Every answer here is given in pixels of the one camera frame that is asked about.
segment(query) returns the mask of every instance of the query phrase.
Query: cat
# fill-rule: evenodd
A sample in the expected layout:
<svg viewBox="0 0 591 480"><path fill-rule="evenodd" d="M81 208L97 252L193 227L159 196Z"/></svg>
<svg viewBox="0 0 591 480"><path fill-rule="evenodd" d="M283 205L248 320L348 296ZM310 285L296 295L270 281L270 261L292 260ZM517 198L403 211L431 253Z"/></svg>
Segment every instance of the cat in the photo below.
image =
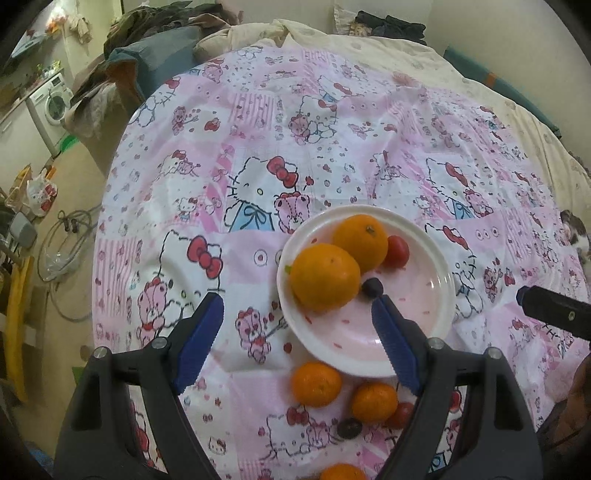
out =
<svg viewBox="0 0 591 480"><path fill-rule="evenodd" d="M577 249L579 261L583 267L587 285L591 284L591 249L589 248L589 236L583 221L572 214L570 210L560 212L560 220L564 225L564 231L570 244Z"/></svg>

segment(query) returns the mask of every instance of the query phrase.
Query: plastic bag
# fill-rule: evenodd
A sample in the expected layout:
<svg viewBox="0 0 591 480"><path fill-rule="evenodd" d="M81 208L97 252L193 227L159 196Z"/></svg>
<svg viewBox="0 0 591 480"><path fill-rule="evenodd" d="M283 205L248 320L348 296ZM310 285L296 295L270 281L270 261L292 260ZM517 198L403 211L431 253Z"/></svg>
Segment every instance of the plastic bag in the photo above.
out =
<svg viewBox="0 0 591 480"><path fill-rule="evenodd" d="M27 206L38 217L44 217L57 196L57 185L45 178L43 172L27 182Z"/></svg>

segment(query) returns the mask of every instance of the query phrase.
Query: green object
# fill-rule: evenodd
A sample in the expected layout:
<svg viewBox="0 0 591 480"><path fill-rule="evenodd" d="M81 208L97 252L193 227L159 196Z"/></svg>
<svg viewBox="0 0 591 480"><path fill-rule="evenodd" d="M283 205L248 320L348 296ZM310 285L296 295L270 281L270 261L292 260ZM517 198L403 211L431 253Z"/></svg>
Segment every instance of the green object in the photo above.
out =
<svg viewBox="0 0 591 480"><path fill-rule="evenodd" d="M560 138L562 136L560 133L560 128L554 125L550 119L540 111L540 109L531 103L516 88L503 79L497 77L486 67L458 52L453 47L447 48L443 54L443 58L451 63L453 67L464 77L483 83L491 90L494 90L496 93L500 93L502 96L513 100L515 103L517 103L517 105L521 105L523 108L530 111L540 122L552 130L552 133L556 135L556 138Z"/></svg>
<svg viewBox="0 0 591 480"><path fill-rule="evenodd" d="M83 371L84 367L72 367L72 373L74 374L74 382L76 382L76 386L82 377Z"/></svg>
<svg viewBox="0 0 591 480"><path fill-rule="evenodd" d="M68 135L64 140L61 142L60 151L64 153L68 148L73 145L76 145L79 140L74 135Z"/></svg>

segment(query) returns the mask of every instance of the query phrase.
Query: blanket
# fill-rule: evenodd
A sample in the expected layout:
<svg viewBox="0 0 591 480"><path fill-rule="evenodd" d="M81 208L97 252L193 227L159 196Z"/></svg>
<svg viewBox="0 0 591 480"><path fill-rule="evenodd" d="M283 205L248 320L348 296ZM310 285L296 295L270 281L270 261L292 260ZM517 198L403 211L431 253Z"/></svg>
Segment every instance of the blanket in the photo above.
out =
<svg viewBox="0 0 591 480"><path fill-rule="evenodd" d="M360 379L345 379L326 408L294 401L290 372L310 355L286 327L275 275L302 221L337 205L377 205L437 242L456 284L448 343L501 348L539 426L588 346L525 317L515 293L538 284L587 294L555 200L515 129L465 95L288 40L176 76L132 116L99 219L95 343L140 348L216 291L224 322L180 400L222 478L313 476L341 461L375 476L400 432L365 426L355 440L338 436ZM357 41L362 50L375 40ZM144 455L161 468L141 395L131 395ZM450 459L462 408L458 389L432 470Z"/></svg>

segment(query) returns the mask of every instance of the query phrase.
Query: hello kitty print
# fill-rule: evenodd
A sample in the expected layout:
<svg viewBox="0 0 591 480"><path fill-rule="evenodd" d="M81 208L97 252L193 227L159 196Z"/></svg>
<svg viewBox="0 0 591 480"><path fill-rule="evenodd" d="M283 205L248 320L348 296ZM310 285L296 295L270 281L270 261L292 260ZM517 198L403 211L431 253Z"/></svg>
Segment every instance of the hello kitty print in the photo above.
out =
<svg viewBox="0 0 591 480"><path fill-rule="evenodd" d="M501 348L536 426L588 352L515 304L523 285L579 300L586 286L548 188L494 111L326 51L225 54L165 82L132 116L93 269L95 343L114 351L168 335L209 291L224 298L212 352L180 397L222 478L314 477L340 461L372 478L398 441L376 426L338 436L359 380L322 410L295 403L288 386L310 357L278 302L282 248L310 217L355 203L391 209L437 242L456 288L448 341ZM461 429L455 395L431 470L447 465ZM144 456L161 468L131 396Z"/></svg>

